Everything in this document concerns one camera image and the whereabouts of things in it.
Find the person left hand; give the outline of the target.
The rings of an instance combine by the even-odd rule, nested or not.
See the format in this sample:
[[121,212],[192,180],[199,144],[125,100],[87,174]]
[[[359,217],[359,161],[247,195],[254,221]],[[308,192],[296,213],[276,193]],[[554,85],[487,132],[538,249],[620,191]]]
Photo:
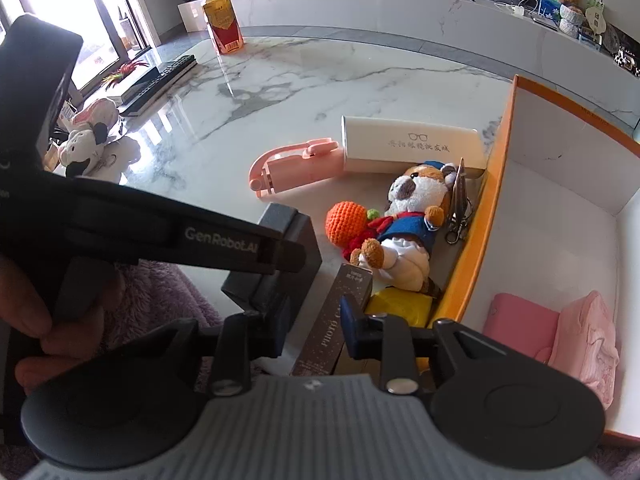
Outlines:
[[98,303],[87,315],[73,323],[55,325],[25,275],[9,260],[1,260],[1,318],[24,335],[38,339],[43,352],[16,364],[15,379],[27,394],[98,353],[105,313],[120,305],[124,290],[122,274],[111,272]]

